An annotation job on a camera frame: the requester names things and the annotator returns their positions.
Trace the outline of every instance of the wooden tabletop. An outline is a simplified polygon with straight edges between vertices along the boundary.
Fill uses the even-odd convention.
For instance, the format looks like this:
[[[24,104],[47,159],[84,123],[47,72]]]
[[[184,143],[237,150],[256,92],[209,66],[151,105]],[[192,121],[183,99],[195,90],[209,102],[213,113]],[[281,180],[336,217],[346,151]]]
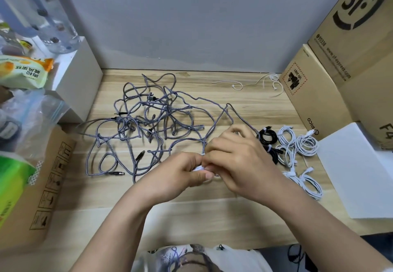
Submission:
[[[114,116],[113,103],[122,97],[122,88],[126,82],[142,86],[144,80],[141,74],[156,79],[166,72],[168,71],[104,70],[104,77],[89,118]],[[211,99],[220,105],[229,102],[258,130],[265,126],[272,126],[278,131],[283,125],[289,125],[293,126],[297,135],[307,132],[285,92],[275,96],[281,91],[279,86],[278,90],[273,90],[272,82],[268,79],[265,81],[264,88],[262,81],[254,85],[262,75],[172,72],[177,79],[175,90],[184,91],[194,97]],[[231,82],[212,84],[219,80],[236,80],[242,82],[244,87],[241,91],[235,91],[231,87]],[[165,77],[160,84],[170,85],[172,81],[172,77]],[[217,106],[207,102],[187,101],[206,108],[213,116],[220,113]],[[241,122],[233,112],[231,114],[235,123]],[[205,124],[205,130],[211,126],[212,121],[206,115],[199,111],[193,111],[193,115],[195,124]],[[116,126],[113,124],[109,123],[105,126],[100,131],[101,134],[113,135],[116,131]],[[218,136],[228,128],[229,124],[230,120],[223,117],[218,122],[212,137]],[[95,128],[96,126],[90,126],[88,131],[94,132]],[[132,186],[130,175],[86,176],[86,155],[94,139],[76,134],[73,136],[78,143],[68,166],[66,180],[46,241],[32,252],[1,259],[0,264],[3,267],[9,266],[13,271],[19,271],[23,269],[22,265],[26,265],[25,262],[29,263],[29,271],[68,271],[111,208]],[[135,139],[131,144],[135,155],[150,148],[146,140]],[[113,146],[120,159],[129,169],[132,169],[125,143],[114,141]],[[200,143],[187,141],[175,146],[174,151],[180,150],[200,153],[202,146]],[[105,152],[105,147],[93,150],[90,172],[98,172],[98,162]],[[103,167],[109,168],[113,163],[111,161],[107,159]],[[147,165],[149,162],[149,155],[146,153],[140,164]],[[318,157],[307,158],[307,164],[314,167],[311,176],[324,190],[321,204],[334,216],[360,235],[393,231],[391,220],[350,219]],[[306,164],[299,157],[297,173],[302,173],[305,169]],[[146,219],[139,250],[154,250],[161,246],[186,243],[199,243],[206,247],[226,244],[233,248],[252,249],[286,245],[295,241],[278,215],[266,207],[231,193],[223,181],[217,178],[202,186],[187,189],[171,202],[155,206]]]

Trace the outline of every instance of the forearm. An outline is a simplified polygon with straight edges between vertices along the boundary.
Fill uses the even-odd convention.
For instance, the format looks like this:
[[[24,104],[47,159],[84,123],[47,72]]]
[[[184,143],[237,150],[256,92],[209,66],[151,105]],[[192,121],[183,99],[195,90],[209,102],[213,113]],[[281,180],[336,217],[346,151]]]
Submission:
[[[382,272],[392,264],[295,184],[272,206],[319,270]]]
[[[135,202],[129,190],[114,206],[80,255],[72,272],[129,272],[150,207]]]

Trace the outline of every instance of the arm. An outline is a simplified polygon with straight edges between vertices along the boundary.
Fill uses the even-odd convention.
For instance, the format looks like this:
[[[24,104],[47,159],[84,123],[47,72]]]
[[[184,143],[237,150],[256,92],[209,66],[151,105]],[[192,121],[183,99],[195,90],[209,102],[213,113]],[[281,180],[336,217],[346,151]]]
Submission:
[[[247,126],[231,126],[206,147],[202,165],[229,190],[276,212],[321,271],[382,272],[393,265],[282,175]]]
[[[201,161],[196,153],[175,154],[138,180],[113,207],[70,271],[129,272],[150,209],[214,177],[205,170],[191,172]]]

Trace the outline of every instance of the yellow snack bag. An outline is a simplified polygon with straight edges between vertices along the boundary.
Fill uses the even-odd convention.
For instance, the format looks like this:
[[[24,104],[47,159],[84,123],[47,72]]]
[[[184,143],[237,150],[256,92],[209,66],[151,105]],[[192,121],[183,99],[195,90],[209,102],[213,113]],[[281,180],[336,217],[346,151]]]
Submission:
[[[52,67],[53,59],[0,55],[0,85],[22,89],[42,88]]]

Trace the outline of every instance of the hand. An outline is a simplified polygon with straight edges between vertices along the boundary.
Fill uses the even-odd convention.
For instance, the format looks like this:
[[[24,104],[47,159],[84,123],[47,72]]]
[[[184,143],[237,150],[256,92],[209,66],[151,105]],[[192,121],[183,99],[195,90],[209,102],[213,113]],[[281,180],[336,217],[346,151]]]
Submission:
[[[173,200],[187,187],[201,185],[214,177],[206,170],[192,170],[202,162],[198,153],[181,152],[169,156],[138,180],[130,190],[147,202],[148,207]]]
[[[202,165],[220,175],[232,192],[268,207],[290,184],[246,125],[232,125],[213,138]]]

